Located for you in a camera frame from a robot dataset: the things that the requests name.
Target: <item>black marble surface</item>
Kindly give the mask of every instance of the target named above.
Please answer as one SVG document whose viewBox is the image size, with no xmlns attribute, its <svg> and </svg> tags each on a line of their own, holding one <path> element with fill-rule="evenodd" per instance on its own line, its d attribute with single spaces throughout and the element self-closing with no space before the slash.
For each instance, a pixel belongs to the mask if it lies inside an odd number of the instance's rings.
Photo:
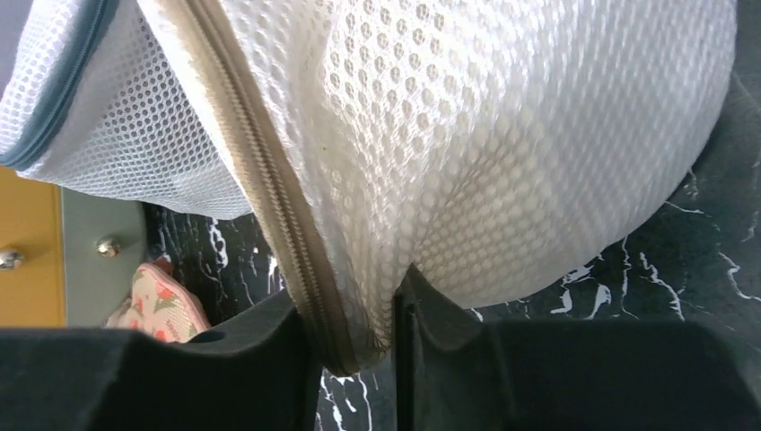
<svg viewBox="0 0 761 431">
<path fill-rule="evenodd" d="M 722 117 L 669 201 L 592 262 L 531 297 L 473 311 L 477 317 L 698 321 L 731 345 L 761 394 L 761 29 L 743 25 L 761 16 L 756 3 L 741 6 Z M 215 221 L 151 206 L 146 214 L 152 257 L 171 259 L 174 277 L 212 323 L 282 287 L 252 215 Z M 392 391 L 388 361 L 354 377 L 325 374 L 316 429 L 390 430 Z"/>
</svg>

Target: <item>beige zipper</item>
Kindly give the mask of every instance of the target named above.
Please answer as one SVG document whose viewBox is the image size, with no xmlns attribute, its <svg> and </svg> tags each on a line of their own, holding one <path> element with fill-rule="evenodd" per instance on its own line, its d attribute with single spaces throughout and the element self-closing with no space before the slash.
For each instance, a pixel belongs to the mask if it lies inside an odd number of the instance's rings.
<svg viewBox="0 0 761 431">
<path fill-rule="evenodd" d="M 215 110 L 231 114 L 217 118 L 233 174 L 277 257 L 308 338 L 333 374 L 359 371 L 324 244 L 224 10 L 214 0 L 165 0 L 162 7 L 185 42 L 194 44 L 192 54 L 203 56 L 197 73 L 210 74 L 204 81 L 223 90 L 210 100 L 219 105 Z"/>
</svg>

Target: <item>mesh laundry bag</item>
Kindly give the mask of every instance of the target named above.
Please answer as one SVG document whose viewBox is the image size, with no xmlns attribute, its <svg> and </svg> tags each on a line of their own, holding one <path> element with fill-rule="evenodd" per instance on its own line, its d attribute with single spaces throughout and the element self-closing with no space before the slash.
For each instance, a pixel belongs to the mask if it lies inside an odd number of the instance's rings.
<svg viewBox="0 0 761 431">
<path fill-rule="evenodd" d="M 250 212 L 134 1 L 38 0 L 0 101 L 0 163 L 107 198 Z"/>
<path fill-rule="evenodd" d="M 702 150 L 734 56 L 730 0 L 138 3 L 336 374 L 388 350 L 413 263 L 489 305 L 633 231 Z M 179 161 L 202 145 L 182 136 Z M 128 174 L 163 160 L 140 142 Z"/>
</svg>

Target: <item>pink floral pouch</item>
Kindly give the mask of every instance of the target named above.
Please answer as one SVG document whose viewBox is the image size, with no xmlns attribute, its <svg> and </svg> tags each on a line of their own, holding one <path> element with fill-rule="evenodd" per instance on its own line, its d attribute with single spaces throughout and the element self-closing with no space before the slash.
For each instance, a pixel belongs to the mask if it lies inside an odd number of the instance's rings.
<svg viewBox="0 0 761 431">
<path fill-rule="evenodd" d="M 106 322 L 106 328 L 141 330 L 161 341 L 187 342 L 211 325 L 195 295 L 168 275 L 171 264 L 140 265 L 132 293 Z"/>
</svg>

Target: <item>metal knob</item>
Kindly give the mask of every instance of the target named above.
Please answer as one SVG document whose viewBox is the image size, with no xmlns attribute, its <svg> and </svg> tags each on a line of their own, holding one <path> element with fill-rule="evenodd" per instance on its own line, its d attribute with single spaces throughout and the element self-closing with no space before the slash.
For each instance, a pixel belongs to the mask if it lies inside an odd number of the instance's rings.
<svg viewBox="0 0 761 431">
<path fill-rule="evenodd" d="M 16 250 L 0 251 L 0 271 L 13 271 L 23 263 L 23 255 Z"/>
<path fill-rule="evenodd" d="M 104 258 L 113 258 L 118 255 L 120 244 L 116 238 L 106 237 L 95 243 L 95 250 Z"/>
</svg>

